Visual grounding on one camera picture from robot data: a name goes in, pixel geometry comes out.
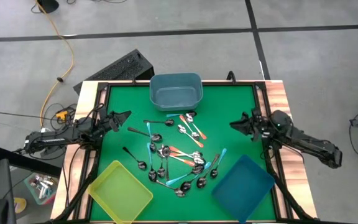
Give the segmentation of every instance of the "yellow plastic tray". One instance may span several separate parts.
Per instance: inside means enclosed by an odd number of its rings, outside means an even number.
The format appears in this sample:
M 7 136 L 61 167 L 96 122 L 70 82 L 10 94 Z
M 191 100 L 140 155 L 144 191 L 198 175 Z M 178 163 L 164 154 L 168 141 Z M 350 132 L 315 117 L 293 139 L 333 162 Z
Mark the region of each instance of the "yellow plastic tray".
M 88 192 L 117 224 L 132 223 L 153 199 L 153 193 L 119 161 L 113 161 Z

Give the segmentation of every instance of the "spoon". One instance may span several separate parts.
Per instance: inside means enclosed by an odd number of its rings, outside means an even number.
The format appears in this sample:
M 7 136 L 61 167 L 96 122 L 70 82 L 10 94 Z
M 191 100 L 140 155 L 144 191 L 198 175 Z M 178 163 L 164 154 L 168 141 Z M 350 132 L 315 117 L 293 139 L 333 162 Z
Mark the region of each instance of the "spoon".
M 215 162 L 217 161 L 217 159 L 219 158 L 219 154 L 216 154 L 215 155 L 215 158 L 214 158 L 214 161 L 212 162 L 212 166 L 213 167 L 215 165 Z M 197 180 L 197 187 L 199 189 L 202 189 L 203 187 L 205 187 L 206 185 L 206 176 L 208 175 L 208 172 L 210 171 L 211 169 L 208 169 L 206 171 L 206 174 L 203 176 L 203 177 L 200 177 L 198 180 Z
M 161 150 L 161 154 L 165 157 L 165 159 L 167 160 L 167 175 L 165 176 L 165 180 L 168 181 L 169 180 L 169 171 L 168 171 L 168 158 L 169 155 L 171 153 L 171 150 L 168 146 L 164 146 L 162 145 L 162 150 Z
M 189 128 L 189 130 L 191 131 L 191 137 L 193 137 L 195 140 L 199 140 L 200 139 L 199 134 L 197 134 L 195 131 L 191 130 L 190 126 L 186 122 L 185 117 L 183 115 L 180 115 L 179 118 L 184 122 L 184 124 L 187 126 L 187 128 Z
M 128 130 L 128 131 L 135 132 L 135 133 L 143 134 L 144 136 L 147 136 L 147 137 L 150 137 L 150 135 L 148 135 L 148 134 L 146 134 L 146 133 L 144 133 L 144 132 L 142 132 L 142 131 L 136 130 L 136 129 L 134 129 L 134 128 L 131 128 L 131 127 L 128 127 L 127 130 Z M 162 136 L 161 136 L 161 134 L 153 134 L 153 135 L 152 135 L 152 140 L 153 140 L 154 142 L 160 142 L 160 141 L 162 141 Z
M 187 112 L 188 114 L 190 114 L 191 116 L 196 116 L 197 115 L 197 112 L 195 112 L 195 111 L 188 111 Z M 180 116 L 180 115 L 182 115 L 182 114 L 167 114 L 167 118 L 170 118 L 170 117 L 173 117 L 173 116 Z
M 189 122 L 189 123 L 191 123 L 191 124 L 193 124 L 193 126 L 196 128 L 196 130 L 199 132 L 199 134 L 200 134 L 200 136 L 205 140 L 206 139 L 206 136 L 205 136 L 205 134 L 203 134 L 198 128 L 197 128 L 197 126 L 194 124 L 194 122 L 193 122 L 193 117 L 192 116 L 190 116 L 190 114 L 186 114 L 186 120 Z
M 152 140 L 152 131 L 151 131 L 151 129 L 150 129 L 150 123 L 149 122 L 147 122 L 146 123 L 146 126 L 147 126 L 147 130 L 149 131 L 149 135 L 150 135 L 150 150 L 152 151 L 152 152 L 156 152 L 156 150 L 157 150 L 157 146 L 154 144 L 154 142 L 153 142 L 153 140 Z
M 168 119 L 168 120 L 166 120 L 166 121 L 149 121 L 149 120 L 143 120 L 143 122 L 144 122 L 144 123 L 147 123 L 147 122 L 149 122 L 149 123 L 164 123 L 164 124 L 167 125 L 167 126 L 173 126 L 173 124 L 174 124 L 174 120 L 172 120 L 172 119 Z
M 208 169 L 210 166 L 211 166 L 211 162 L 207 162 L 205 164 L 204 169 Z M 195 175 L 190 181 L 184 181 L 180 186 L 180 190 L 183 191 L 183 192 L 187 192 L 188 190 L 190 190 L 192 181 L 195 180 L 201 173 Z
M 169 157 L 172 157 L 172 158 L 175 158 L 175 159 L 177 159 L 177 160 L 179 160 L 179 161 L 182 161 L 182 162 L 184 162 L 185 164 L 187 164 L 187 165 L 189 165 L 189 166 L 195 166 L 196 164 L 195 164 L 195 162 L 193 162 L 193 161 L 188 161 L 188 160 L 186 160 L 186 159 L 180 159 L 180 158 L 177 158 L 176 156 L 171 156 L 171 155 L 169 155 Z
M 156 180 L 155 182 L 158 183 L 158 184 L 161 184 L 161 185 L 164 186 L 164 187 L 168 187 L 169 189 L 172 189 L 178 197 L 184 197 L 184 196 L 186 196 L 186 194 L 185 194 L 183 191 L 181 191 L 179 187 L 178 187 L 177 189 L 174 189 L 173 187 L 170 187 L 170 186 L 168 186 L 168 185 L 162 183 L 162 182 L 159 181 L 159 180 Z
M 157 170 L 157 175 L 160 177 L 160 178 L 163 178 L 165 177 L 165 169 L 164 167 L 162 166 L 162 163 L 163 163 L 163 160 L 165 158 L 165 156 L 162 155 L 162 149 L 158 150 L 158 153 L 157 153 L 160 157 L 161 157 L 161 166 L 160 168 Z
M 176 179 L 166 181 L 165 184 L 167 184 L 168 186 L 169 186 L 169 185 L 172 185 L 172 184 L 174 184 L 175 182 L 177 182 L 178 180 L 183 179 L 183 178 L 187 177 L 187 176 L 190 175 L 190 174 L 200 174 L 203 170 L 204 170 L 204 166 L 203 166 L 203 165 L 194 166 L 194 167 L 192 168 L 192 170 L 191 170 L 190 173 L 185 174 L 185 175 L 183 175 L 183 176 L 180 176 L 180 177 L 178 177 L 178 178 L 176 178 Z
M 221 155 L 221 157 L 219 158 L 219 162 L 218 162 L 218 164 L 216 165 L 216 168 L 211 170 L 211 177 L 212 177 L 212 179 L 215 179 L 215 177 L 218 176 L 218 166 L 219 166 L 219 164 L 221 163 L 221 161 L 222 161 L 222 159 L 223 159 L 223 156 L 226 154 L 226 151 L 227 151 L 226 148 L 224 148 L 224 149 L 222 150 L 222 155 Z
M 127 149 L 127 147 L 124 146 L 124 147 L 122 147 L 122 149 L 123 149 L 124 151 L 128 152 L 129 155 L 131 155 L 132 158 L 134 158 L 134 159 L 137 161 L 137 166 L 139 167 L 139 169 L 141 169 L 141 170 L 146 170 L 147 164 L 146 164 L 144 161 L 138 161 L 138 160 L 135 158 L 135 156 L 132 155 L 131 152 L 129 152 L 129 150 Z
M 187 136 L 189 136 L 199 147 L 204 147 L 203 143 L 201 143 L 201 142 L 199 142 L 199 141 L 193 139 L 193 137 L 191 137 L 191 136 L 186 132 L 186 128 L 183 127 L 182 125 L 180 125 L 180 124 L 178 125 L 178 130 L 179 130 L 180 133 L 186 134 Z
M 147 143 L 147 152 L 149 152 L 149 159 L 150 159 L 150 171 L 149 171 L 149 180 L 155 182 L 157 180 L 157 173 L 153 169 L 153 161 L 152 161 L 152 154 L 150 152 L 150 143 Z

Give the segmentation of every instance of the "black spoon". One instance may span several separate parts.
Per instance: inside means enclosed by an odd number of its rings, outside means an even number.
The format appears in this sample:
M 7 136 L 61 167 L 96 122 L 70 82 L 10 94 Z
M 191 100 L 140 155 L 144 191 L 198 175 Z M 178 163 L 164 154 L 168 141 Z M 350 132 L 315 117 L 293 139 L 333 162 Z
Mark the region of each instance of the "black spoon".
M 153 161 L 152 161 L 152 154 L 150 152 L 150 143 L 147 143 L 147 152 L 149 152 L 149 159 L 150 159 L 150 171 L 149 171 L 149 180 L 155 182 L 157 180 L 157 173 L 153 169 Z
M 215 155 L 215 158 L 214 158 L 214 161 L 212 162 L 212 166 L 210 168 L 212 168 L 214 165 L 215 165 L 215 162 L 217 161 L 217 159 L 219 159 L 219 154 L 216 154 Z M 208 171 L 206 172 L 206 174 L 203 176 L 203 177 L 200 177 L 198 180 L 197 180 L 197 187 L 199 189 L 202 189 L 203 187 L 205 187 L 206 185 L 206 176 L 208 175 L 208 172 L 210 171 L 211 169 L 208 169 Z
M 167 125 L 167 126 L 173 126 L 173 124 L 174 124 L 174 120 L 172 120 L 172 119 L 168 119 L 168 120 L 166 120 L 166 121 L 143 120 L 143 122 L 144 122 L 144 123 L 147 123 L 147 122 L 149 122 L 149 123 L 163 123 L 163 124 L 165 124 L 165 125 Z
M 205 164 L 204 169 L 208 169 L 210 167 L 210 165 L 211 165 L 211 162 L 207 162 Z M 180 186 L 180 190 L 183 191 L 183 192 L 187 192 L 188 190 L 190 190 L 192 181 L 195 180 L 200 174 L 201 173 L 195 175 L 190 181 L 184 181 Z
M 136 130 L 136 129 L 131 128 L 131 127 L 128 127 L 127 130 L 128 130 L 128 131 L 135 132 L 135 133 L 143 134 L 144 136 L 147 136 L 147 137 L 150 137 L 149 134 L 144 133 L 144 132 L 139 131 L 139 130 Z M 161 134 L 152 134 L 151 139 L 152 139 L 153 142 L 161 142 L 161 141 L 162 141 L 162 136 L 161 136 Z
M 161 183 L 159 180 L 156 180 L 156 183 L 161 184 L 164 187 L 168 187 L 169 189 L 172 189 L 178 197 L 186 196 L 186 193 L 184 193 L 182 190 L 180 190 L 179 187 L 177 189 L 174 189 L 173 187 L 170 187 L 164 183 Z
M 162 156 L 162 154 L 160 154 L 160 153 L 157 153 L 160 157 L 161 157 L 161 166 L 160 166 L 160 168 L 157 170 L 157 175 L 160 177 L 160 178 L 163 178 L 163 177 L 165 177 L 165 169 L 164 169 L 164 167 L 162 166 L 162 163 L 163 163 L 163 156 Z
M 211 170 L 211 177 L 212 177 L 212 179 L 215 179 L 215 177 L 218 176 L 218 166 L 219 166 L 219 164 L 221 163 L 221 161 L 222 161 L 222 159 L 223 159 L 223 156 L 226 154 L 226 151 L 227 151 L 226 148 L 222 150 L 222 155 L 221 155 L 221 157 L 219 158 L 219 162 L 218 162 L 218 164 L 216 165 L 216 168 Z
M 135 158 L 135 156 L 132 155 L 131 152 L 129 152 L 129 150 L 127 149 L 127 147 L 124 146 L 124 147 L 122 147 L 122 149 L 123 149 L 124 151 L 128 152 L 129 155 L 131 155 L 132 158 L 134 158 L 134 159 L 137 161 L 137 166 L 139 167 L 139 169 L 141 169 L 141 170 L 146 170 L 147 164 L 146 164 L 144 161 L 138 161 L 138 160 Z

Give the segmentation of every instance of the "concrete floor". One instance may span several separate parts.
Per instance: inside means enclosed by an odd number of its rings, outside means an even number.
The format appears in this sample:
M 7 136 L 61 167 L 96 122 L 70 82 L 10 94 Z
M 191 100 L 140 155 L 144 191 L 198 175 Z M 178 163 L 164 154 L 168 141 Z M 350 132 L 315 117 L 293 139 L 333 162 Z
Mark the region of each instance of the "concrete floor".
M 61 34 L 101 34 L 177 29 L 250 28 L 242 0 L 128 0 L 122 4 L 78 1 L 50 14 Z M 358 25 L 358 0 L 251 0 L 258 27 Z M 32 1 L 0 0 L 0 37 L 55 35 Z M 347 133 L 358 113 L 358 29 L 260 33 L 271 79 L 283 80 L 294 123 L 317 138 L 329 139 L 344 154 L 332 170 L 305 156 L 306 171 L 320 219 L 358 223 L 358 156 Z M 252 33 L 169 35 L 71 40 L 75 67 L 50 103 L 78 99 L 72 86 L 133 49 L 155 72 L 196 72 L 205 79 L 262 79 Z M 0 111 L 38 115 L 56 77 L 70 64 L 59 40 L 0 42 Z M 0 147 L 15 150 L 37 119 L 0 115 Z M 353 129 L 358 148 L 358 129 Z M 53 161 L 61 165 L 61 160 Z M 15 170 L 12 181 L 25 176 Z M 40 209 L 24 185 L 17 197 L 29 200 L 19 223 L 43 222 L 52 206 Z

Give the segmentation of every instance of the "green mat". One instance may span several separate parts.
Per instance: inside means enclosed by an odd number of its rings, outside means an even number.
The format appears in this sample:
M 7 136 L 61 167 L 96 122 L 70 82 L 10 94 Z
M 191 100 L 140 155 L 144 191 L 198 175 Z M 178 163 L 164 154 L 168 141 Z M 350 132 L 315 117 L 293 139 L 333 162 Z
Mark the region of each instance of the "green mat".
M 204 189 L 196 187 L 193 182 L 191 190 L 185 198 L 178 198 L 173 190 L 152 183 L 148 177 L 148 171 L 142 171 L 137 167 L 133 158 L 122 150 L 126 146 L 138 160 L 145 161 L 150 168 L 149 156 L 146 144 L 149 142 L 147 136 L 132 133 L 127 127 L 133 127 L 140 131 L 147 132 L 143 123 L 144 119 L 164 121 L 166 112 L 157 111 L 150 102 L 149 88 L 139 87 L 112 87 L 108 111 L 123 112 L 132 111 L 132 115 L 120 128 L 118 133 L 110 131 L 103 140 L 101 158 L 99 163 L 100 174 L 114 160 L 119 160 L 139 181 L 141 181 L 154 195 L 153 200 L 136 218 L 138 221 L 202 221 L 202 220 L 233 220 L 219 204 L 214 201 L 211 191 L 214 186 L 224 177 L 225 173 L 233 166 L 241 155 L 246 154 L 263 169 L 265 161 L 260 158 L 262 152 L 261 142 L 252 142 L 249 136 L 230 128 L 229 123 L 241 118 L 243 111 L 250 113 L 255 108 L 254 93 L 251 86 L 204 86 L 204 97 L 194 117 L 197 127 L 208 137 L 201 140 L 204 148 L 199 148 L 188 136 L 177 131 L 177 125 L 183 124 L 179 117 L 174 117 L 175 125 L 172 127 L 164 124 L 152 124 L 152 132 L 163 136 L 163 144 L 175 146 L 187 153 L 201 151 L 207 161 L 211 161 L 214 155 L 221 153 L 227 148 L 227 153 L 219 165 L 219 175 L 216 179 L 208 177 L 208 184 Z M 160 167 L 161 159 L 153 154 L 153 167 L 157 170 Z M 174 179 L 191 171 L 191 167 L 169 159 L 170 178 Z M 183 181 L 179 181 L 173 187 L 179 187 Z M 255 210 L 250 220 L 275 220 L 273 201 L 268 194 Z M 111 220 L 106 212 L 93 202 L 91 220 Z

